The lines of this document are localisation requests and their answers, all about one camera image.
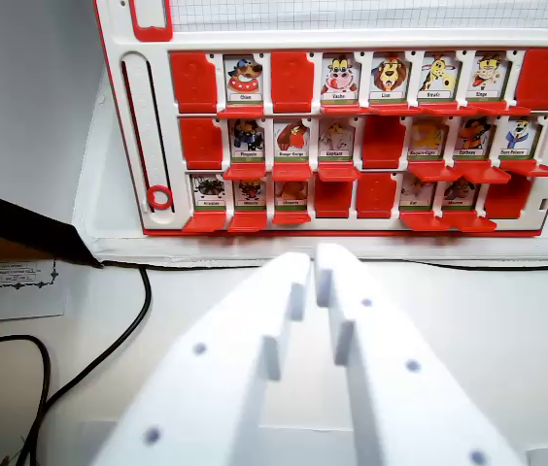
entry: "white table surface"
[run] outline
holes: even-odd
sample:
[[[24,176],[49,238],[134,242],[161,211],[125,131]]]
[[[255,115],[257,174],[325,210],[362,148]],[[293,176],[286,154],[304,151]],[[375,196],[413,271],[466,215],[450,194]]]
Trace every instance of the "white table surface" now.
[[[395,301],[514,447],[548,446],[548,271],[466,272],[402,262],[369,267],[376,280],[391,285]],[[150,315],[128,345],[51,412],[41,463],[83,464],[83,451],[94,440],[91,423],[116,420],[173,340],[251,273],[150,271]],[[143,296],[135,269],[76,267],[64,316],[3,321],[0,335],[30,333],[46,342],[54,392],[117,338]],[[262,424],[351,427],[344,375],[331,364],[328,345],[325,311],[309,303],[305,320],[292,327],[283,380],[268,388]],[[0,345],[0,461],[22,444],[41,376],[35,347]]]

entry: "grid paper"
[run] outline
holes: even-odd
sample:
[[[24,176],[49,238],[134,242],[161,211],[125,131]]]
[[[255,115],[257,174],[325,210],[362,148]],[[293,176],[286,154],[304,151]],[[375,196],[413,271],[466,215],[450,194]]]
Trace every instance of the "grid paper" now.
[[[548,0],[173,0],[175,31],[548,28]]]

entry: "red circle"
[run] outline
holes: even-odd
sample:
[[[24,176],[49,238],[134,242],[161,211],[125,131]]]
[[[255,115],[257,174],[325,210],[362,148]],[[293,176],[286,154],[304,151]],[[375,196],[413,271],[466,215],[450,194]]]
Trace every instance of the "red circle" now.
[[[163,204],[155,202],[156,192],[163,192],[164,194],[166,194],[168,200]],[[173,205],[173,193],[170,191],[170,189],[168,189],[166,186],[162,186],[161,184],[157,184],[149,188],[149,190],[147,191],[147,199],[149,200],[149,204],[151,204],[151,207],[160,211],[164,211]]]

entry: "red slot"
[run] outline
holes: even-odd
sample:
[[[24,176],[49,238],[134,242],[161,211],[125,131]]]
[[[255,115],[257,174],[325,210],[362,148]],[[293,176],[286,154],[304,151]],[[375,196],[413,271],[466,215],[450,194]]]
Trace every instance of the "red slot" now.
[[[362,136],[362,168],[399,167],[405,138],[406,127],[399,116],[367,116]]]
[[[528,109],[548,110],[548,49],[529,49],[525,53],[516,102]]]
[[[315,179],[315,216],[347,218],[352,205],[352,182],[323,182]]]
[[[189,170],[220,170],[223,131],[211,118],[180,118],[181,144]]]
[[[488,218],[518,218],[525,208],[531,181],[522,175],[514,174],[506,184],[493,184],[486,197]]]
[[[272,104],[275,113],[311,112],[314,65],[304,51],[272,52]]]
[[[216,66],[202,51],[169,53],[175,98],[182,114],[214,114]]]
[[[359,218],[391,218],[396,190],[390,173],[363,172],[356,192]]]

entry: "cartoon character picture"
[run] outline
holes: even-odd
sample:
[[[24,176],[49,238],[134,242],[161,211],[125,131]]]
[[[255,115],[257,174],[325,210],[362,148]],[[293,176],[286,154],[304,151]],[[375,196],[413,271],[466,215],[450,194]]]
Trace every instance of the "cartoon character picture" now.
[[[225,209],[224,181],[220,175],[192,175],[194,209],[197,211],[223,211]]]
[[[233,183],[235,210],[265,210],[265,182],[262,180],[242,180]]]
[[[537,143],[537,125],[528,119],[519,117],[509,120],[505,135],[506,148],[501,149],[498,157],[530,158]]]
[[[498,100],[506,84],[509,61],[505,52],[480,51],[475,55],[477,69],[472,74],[468,100]]]
[[[350,160],[355,128],[344,120],[320,121],[319,159]]]
[[[302,161],[308,158],[309,128],[301,119],[274,121],[276,148],[274,159]]]
[[[438,159],[442,155],[445,128],[434,120],[422,120],[412,125],[409,160]]]
[[[468,118],[462,121],[454,150],[456,158],[485,158],[492,125],[488,118]]]
[[[231,161],[259,162],[263,154],[263,128],[254,119],[236,119],[230,128]]]
[[[308,198],[307,182],[276,182],[274,208],[283,211],[305,211]]]
[[[351,104],[359,100],[360,65],[353,53],[327,53],[322,68],[322,102]]]
[[[399,209],[402,211],[428,211],[431,209],[436,183],[421,181],[412,173],[406,173],[401,183]]]
[[[477,186],[460,177],[445,189],[442,207],[445,210],[472,209],[476,195]]]
[[[408,87],[408,67],[399,53],[374,54],[369,101],[401,101]]]
[[[450,100],[454,97],[454,89],[460,71],[460,62],[455,56],[444,53],[426,55],[422,70],[428,71],[419,89],[419,99]]]
[[[228,75],[226,98],[229,103],[261,103],[263,67],[254,63],[252,56],[229,55],[224,57],[224,69]]]

